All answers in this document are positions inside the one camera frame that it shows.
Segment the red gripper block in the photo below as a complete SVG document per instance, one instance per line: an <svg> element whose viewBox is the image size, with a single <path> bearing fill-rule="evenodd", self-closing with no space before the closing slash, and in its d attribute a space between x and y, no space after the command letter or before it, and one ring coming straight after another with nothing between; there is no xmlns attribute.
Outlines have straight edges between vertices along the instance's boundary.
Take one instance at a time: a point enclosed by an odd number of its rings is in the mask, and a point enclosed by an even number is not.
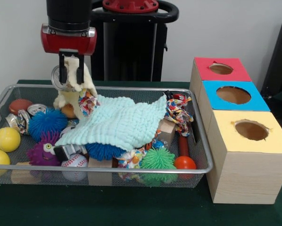
<svg viewBox="0 0 282 226"><path fill-rule="evenodd" d="M65 67L65 52L77 51L79 66L76 70L77 83L84 83L84 55L91 56L94 53L97 41L97 33L94 27L87 32L62 33L52 30L47 24L41 26L41 42L45 52L59 53L59 82L67 81L67 69Z"/></svg>

